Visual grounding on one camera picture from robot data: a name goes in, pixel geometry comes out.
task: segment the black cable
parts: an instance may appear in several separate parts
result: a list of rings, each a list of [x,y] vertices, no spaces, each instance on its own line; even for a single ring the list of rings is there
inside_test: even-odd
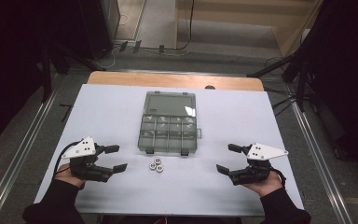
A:
[[[283,93],[283,94],[296,94],[295,92],[293,91],[277,91],[277,90],[274,90],[270,87],[264,87],[264,90],[266,91],[272,91],[272,92],[277,92],[277,93]]]
[[[69,144],[67,147],[65,147],[62,152],[60,153],[60,156],[58,157],[57,159],[57,162],[54,166],[54,171],[53,171],[53,177],[51,179],[54,179],[54,176],[57,174],[57,170],[58,170],[58,165],[60,164],[60,160],[61,160],[61,157],[63,155],[63,153],[65,153],[66,150],[68,150],[69,147],[74,147],[75,145],[77,145],[79,142],[74,142],[74,143],[71,143]]]
[[[285,103],[286,101],[291,100],[291,99],[293,99],[293,97],[286,98],[286,99],[284,99],[284,100],[282,100],[282,101],[276,103],[275,105],[272,106],[272,109],[275,109],[275,108],[278,107],[279,105],[281,105],[281,104],[283,104],[283,103]]]
[[[193,14],[194,14],[194,1],[195,0],[193,0],[193,3],[191,4],[190,30],[189,30],[189,34],[188,34],[187,43],[183,47],[181,47],[179,49],[164,49],[164,50],[173,50],[173,51],[182,50],[182,49],[187,48],[187,46],[190,44],[190,42],[191,42],[191,33],[192,33],[192,23],[193,23]],[[139,49],[156,49],[156,48],[140,47]]]
[[[63,169],[63,170],[61,170],[61,171],[59,171],[59,172],[56,172],[55,174],[54,174],[54,176],[55,175],[57,175],[57,174],[59,174],[59,173],[62,173],[62,172],[64,172],[64,171],[66,171],[66,170],[69,170],[71,167],[67,167],[67,168],[65,168],[65,169]]]
[[[264,68],[267,68],[267,63],[272,60],[272,59],[280,59],[282,61],[282,57],[272,57],[272,58],[268,58],[265,62],[264,62]],[[272,74],[271,72],[268,72],[270,75],[272,76],[279,76],[280,74]]]
[[[278,115],[280,115],[285,109],[287,109],[289,107],[289,105],[291,105],[292,103],[294,103],[296,100],[290,102],[290,104],[288,104],[287,106],[284,107],[284,109],[282,109],[280,112],[278,112],[277,114],[275,114],[275,117],[277,117]]]

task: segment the black curtain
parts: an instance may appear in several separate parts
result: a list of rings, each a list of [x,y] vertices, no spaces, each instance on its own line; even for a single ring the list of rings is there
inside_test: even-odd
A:
[[[41,86],[38,1],[0,1],[0,134]]]
[[[358,160],[358,1],[324,0],[283,80],[293,80],[304,63],[310,85],[344,130],[333,140]]]

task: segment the gray floor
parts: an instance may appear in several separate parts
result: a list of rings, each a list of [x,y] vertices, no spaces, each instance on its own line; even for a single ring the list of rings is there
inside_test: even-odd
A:
[[[169,25],[171,21],[165,20],[162,24],[152,22],[154,12],[166,12],[167,10],[159,9],[161,9],[160,7],[170,8],[167,6],[167,4],[171,4],[169,2],[171,1],[147,1],[138,34],[138,39],[143,39],[143,46],[172,45],[172,27]],[[171,16],[169,11],[166,14],[167,17]],[[222,44],[225,43],[224,41],[228,37],[227,35],[222,35],[227,32],[219,32],[219,26],[221,27],[218,23],[211,24],[211,27],[215,30],[210,35],[212,36],[211,39],[204,41],[208,42],[208,45],[200,43],[203,31],[201,27],[196,29],[198,26],[194,26],[195,42],[192,42],[189,46],[188,50],[191,53],[186,56],[172,57],[142,50],[134,54],[130,49],[127,49],[121,53],[115,52],[115,64],[108,70],[201,72],[215,73],[219,76],[245,77],[248,73],[262,69],[265,66],[266,59],[279,56],[279,51],[277,51],[276,45],[273,45],[273,38],[268,28],[242,26],[241,28],[244,30],[241,32],[258,34],[258,38],[249,37],[245,39],[244,43],[236,47],[235,42]],[[71,60],[70,62],[72,65],[70,72],[67,75],[58,75],[55,79],[61,82],[55,83],[57,92],[51,108],[0,210],[0,223],[2,224],[23,223],[21,213],[27,205],[34,201],[38,185],[46,172],[53,150],[57,146],[65,125],[65,120],[62,121],[62,119],[67,108],[60,106],[60,104],[73,105],[81,85],[87,82],[90,75],[90,70],[83,65]],[[112,58],[107,55],[98,63],[111,64]],[[281,73],[282,70],[278,69],[272,72],[274,75],[263,76],[264,87],[286,91],[287,84],[281,82],[279,76]],[[296,83],[289,84],[289,86],[295,88]],[[268,96],[272,105],[287,98],[286,94],[273,91],[269,91]],[[12,158],[21,145],[21,140],[32,124],[33,118],[41,106],[41,98],[42,89],[38,90],[29,99],[25,107],[10,122],[0,137],[0,180],[7,171]],[[276,112],[279,112],[286,105],[283,104],[276,108]],[[339,192],[344,198],[351,219],[353,223],[358,223],[358,163],[355,161],[340,161],[335,157],[334,148],[323,124],[307,103],[305,106],[305,114],[309,120],[310,127],[315,134],[328,168],[338,185]],[[285,147],[290,151],[289,160],[296,183],[302,194],[305,209],[312,215],[312,223],[338,223],[324,183],[310,154],[306,139],[301,132],[295,110],[289,106],[277,116],[277,122]],[[84,215],[84,218],[87,223],[91,224],[96,223],[97,216],[93,214]],[[263,220],[262,217],[244,217],[242,222],[259,223],[261,220]]]

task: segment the metal frame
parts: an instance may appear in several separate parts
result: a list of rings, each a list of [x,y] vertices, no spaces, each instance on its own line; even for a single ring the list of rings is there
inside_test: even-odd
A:
[[[293,88],[290,88],[287,85],[286,89],[288,91],[293,91]],[[319,176],[321,177],[324,184],[324,189],[326,190],[330,203],[332,204],[334,212],[336,213],[338,222],[340,224],[352,224],[353,222],[351,220],[349,211],[346,207],[344,199],[341,196],[336,181],[334,180],[328,165],[324,160],[322,151],[319,148],[310,124],[308,123],[306,113],[300,111],[300,108],[297,106],[296,102],[292,103],[292,108],[295,112],[298,124],[310,149],[310,155],[315,162],[316,169],[318,170]]]
[[[136,69],[117,69],[108,72],[123,73],[156,73],[156,74],[176,74],[176,75],[193,75],[193,76],[210,76],[210,77],[246,77],[246,74],[230,74],[230,73],[203,73],[203,72],[183,72],[183,71],[159,71],[159,70],[136,70]]]
[[[17,152],[11,161],[10,165],[7,167],[4,177],[0,181],[0,210],[7,199],[8,194],[10,193],[11,188],[13,187],[14,182],[16,181],[17,176],[20,173],[21,167],[25,163],[25,160],[28,156],[28,153],[31,151],[31,147],[34,143],[34,140],[37,137],[37,134],[42,127],[45,118],[54,102],[56,97],[57,89],[60,87],[62,82],[63,75],[56,74],[54,82],[56,83],[55,88],[49,98],[44,102],[36,113],[32,124],[30,125],[26,135],[22,139],[22,142],[17,149]]]

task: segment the tripod leg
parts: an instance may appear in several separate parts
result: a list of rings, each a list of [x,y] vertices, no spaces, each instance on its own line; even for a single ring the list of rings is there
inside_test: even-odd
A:
[[[302,61],[300,59],[295,59],[292,63],[287,66],[286,70],[284,70],[282,75],[282,80],[285,83],[293,82],[298,73],[301,70]]]
[[[308,64],[303,62],[302,70],[300,73],[300,77],[298,79],[298,87],[296,93],[296,101],[297,105],[300,108],[301,112],[304,112],[304,90],[305,90],[305,83],[307,80],[308,74]]]
[[[54,46],[50,46],[48,52],[50,55],[50,60],[54,64],[54,67],[56,68],[57,72],[62,74],[68,74],[69,64],[65,60],[63,53],[60,52],[57,48],[54,48]]]
[[[100,66],[98,66],[97,64],[91,63],[91,62],[87,61],[86,59],[82,58],[81,56],[75,54],[74,52],[72,52],[71,50],[67,49],[66,47],[64,47],[61,44],[56,43],[55,47],[57,47],[59,50],[61,50],[64,54],[66,54],[66,55],[74,58],[78,62],[84,64],[91,71],[104,71],[105,70],[105,69],[101,68]]]

